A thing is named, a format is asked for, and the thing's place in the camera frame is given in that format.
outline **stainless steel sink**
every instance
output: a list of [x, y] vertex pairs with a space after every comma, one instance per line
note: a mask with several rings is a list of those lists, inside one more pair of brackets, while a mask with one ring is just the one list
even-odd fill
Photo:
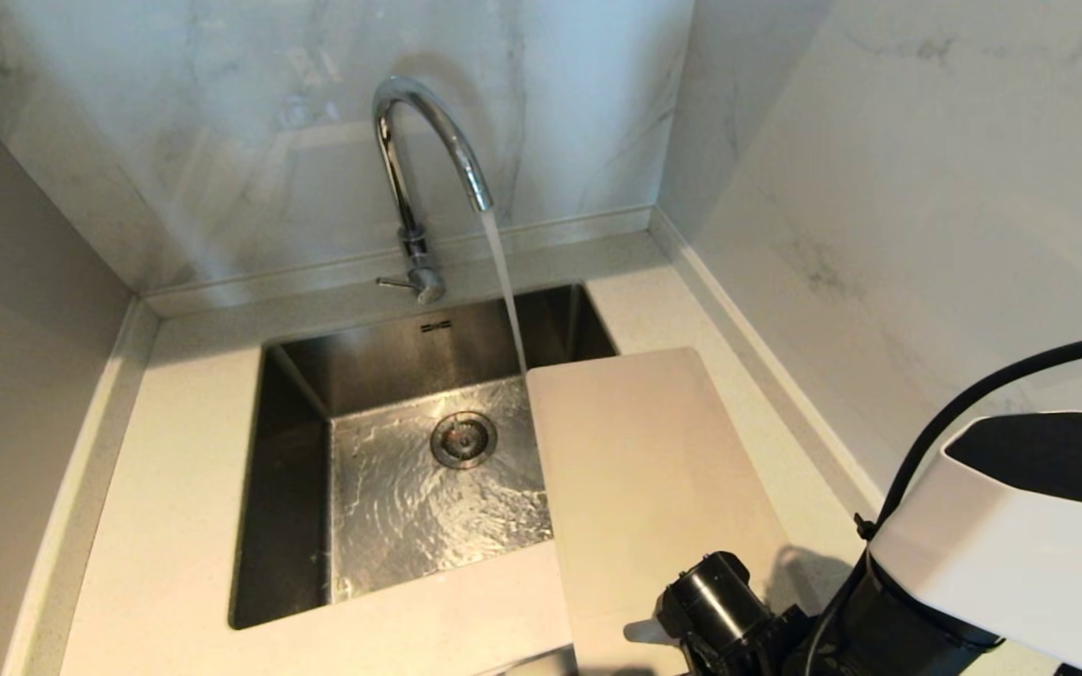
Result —
[[[616, 355], [582, 287], [516, 296], [529, 368]], [[233, 628], [552, 538], [502, 301], [270, 345]]]

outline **white countertop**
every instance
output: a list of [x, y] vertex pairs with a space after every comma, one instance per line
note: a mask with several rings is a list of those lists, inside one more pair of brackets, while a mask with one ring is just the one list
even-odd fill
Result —
[[[509, 267], [525, 290], [584, 281], [622, 354], [700, 353], [794, 545], [780, 565], [800, 567], [808, 583], [795, 592], [808, 611], [819, 610], [862, 543], [649, 235], [518, 253]], [[435, 307], [497, 295], [489, 261], [445, 273], [450, 292]], [[553, 543], [249, 629], [227, 624], [262, 344], [418, 312], [409, 294], [360, 283], [161, 326], [103, 505], [63, 675], [470, 675], [570, 642]], [[1008, 649], [971, 673], [1043, 673]]]

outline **marble backsplash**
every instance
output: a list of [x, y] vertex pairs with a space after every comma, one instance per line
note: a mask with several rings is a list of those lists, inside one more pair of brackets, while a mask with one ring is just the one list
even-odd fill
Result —
[[[392, 74], [454, 111], [502, 223], [652, 204], [691, 5], [0, 0], [0, 138], [141, 292], [395, 247]], [[408, 146], [434, 237], [476, 231], [439, 143]]]
[[[1082, 339], [1082, 3], [699, 0], [659, 207], [876, 485]], [[1082, 364], [984, 402], [1082, 409]]]

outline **drain strainer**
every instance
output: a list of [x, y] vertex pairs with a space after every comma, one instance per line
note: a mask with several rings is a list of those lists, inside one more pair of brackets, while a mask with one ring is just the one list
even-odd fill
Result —
[[490, 458], [498, 438], [494, 423], [487, 416], [473, 411], [456, 412], [433, 429], [433, 458], [453, 469], [470, 469]]

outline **cutting board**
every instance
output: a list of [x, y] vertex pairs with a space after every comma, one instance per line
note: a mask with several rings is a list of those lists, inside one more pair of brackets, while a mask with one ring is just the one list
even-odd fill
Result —
[[686, 673], [623, 625], [716, 549], [763, 595], [787, 543], [708, 369], [686, 347], [532, 369], [528, 389], [580, 673]]

